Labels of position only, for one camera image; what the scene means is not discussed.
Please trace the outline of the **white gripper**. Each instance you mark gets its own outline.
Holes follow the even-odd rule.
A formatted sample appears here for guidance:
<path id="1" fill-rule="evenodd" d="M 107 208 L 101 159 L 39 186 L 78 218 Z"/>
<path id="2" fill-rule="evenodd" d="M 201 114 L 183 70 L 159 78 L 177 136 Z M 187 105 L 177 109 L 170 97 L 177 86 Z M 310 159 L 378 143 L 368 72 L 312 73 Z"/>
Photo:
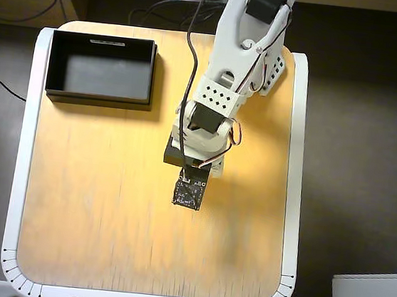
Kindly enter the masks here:
<path id="1" fill-rule="evenodd" d="M 220 177 L 234 119 L 191 100 L 185 105 L 182 127 L 179 122 L 177 116 L 163 161 L 178 167 L 186 165 L 209 170 L 211 176 Z"/>

